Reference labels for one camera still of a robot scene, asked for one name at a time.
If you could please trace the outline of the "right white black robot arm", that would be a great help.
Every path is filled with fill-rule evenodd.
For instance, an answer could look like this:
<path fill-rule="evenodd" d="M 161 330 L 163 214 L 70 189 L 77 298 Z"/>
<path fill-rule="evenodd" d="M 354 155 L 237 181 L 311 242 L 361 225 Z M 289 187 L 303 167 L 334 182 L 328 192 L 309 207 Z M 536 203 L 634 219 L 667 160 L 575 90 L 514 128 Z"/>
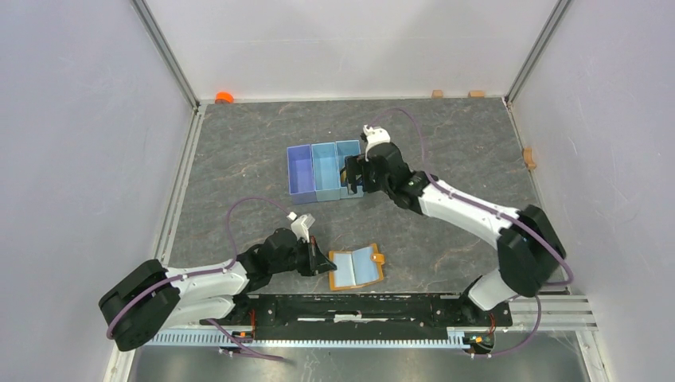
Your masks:
<path fill-rule="evenodd" d="M 411 170 L 393 143 L 346 157 L 341 177 L 352 191 L 385 193 L 398 207 L 453 224 L 496 250 L 497 269 L 469 286 L 459 304 L 471 325 L 483 323 L 509 298 L 536 296 L 563 266 L 564 247 L 540 207 L 506 208 L 454 189 L 433 174 Z"/>

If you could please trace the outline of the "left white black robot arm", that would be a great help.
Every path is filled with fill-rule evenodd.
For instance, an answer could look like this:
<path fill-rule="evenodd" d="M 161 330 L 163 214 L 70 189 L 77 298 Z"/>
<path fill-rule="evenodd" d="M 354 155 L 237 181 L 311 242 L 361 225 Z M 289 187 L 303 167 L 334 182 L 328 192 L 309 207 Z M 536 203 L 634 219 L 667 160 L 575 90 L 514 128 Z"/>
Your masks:
<path fill-rule="evenodd" d="M 250 314 L 245 295 L 265 287 L 273 275 L 296 272 L 312 277 L 337 268 L 314 236 L 298 237 L 279 228 L 223 263 L 178 268 L 147 260 L 112 287 L 98 306 L 107 338 L 126 352 L 175 326 L 222 318 L 235 325 L 244 322 Z"/>

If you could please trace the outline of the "stack of credit cards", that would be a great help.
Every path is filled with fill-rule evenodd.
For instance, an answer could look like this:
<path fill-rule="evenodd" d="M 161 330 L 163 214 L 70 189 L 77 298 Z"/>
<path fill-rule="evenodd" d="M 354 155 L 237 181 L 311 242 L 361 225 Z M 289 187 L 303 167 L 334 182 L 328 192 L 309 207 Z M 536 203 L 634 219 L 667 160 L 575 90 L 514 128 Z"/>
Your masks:
<path fill-rule="evenodd" d="M 363 186 L 363 169 L 358 164 L 346 164 L 340 172 L 341 185 L 348 193 L 356 193 Z"/>

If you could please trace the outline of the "orange leather card holder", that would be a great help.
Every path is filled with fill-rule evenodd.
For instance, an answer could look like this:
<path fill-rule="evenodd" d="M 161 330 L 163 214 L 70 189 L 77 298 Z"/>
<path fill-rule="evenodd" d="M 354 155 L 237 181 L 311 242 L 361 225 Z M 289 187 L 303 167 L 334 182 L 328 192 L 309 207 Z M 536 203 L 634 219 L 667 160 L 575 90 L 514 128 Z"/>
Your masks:
<path fill-rule="evenodd" d="M 331 291 L 358 289 L 384 280 L 385 256 L 376 244 L 353 251 L 330 251 L 329 260 L 337 267 L 329 273 Z"/>

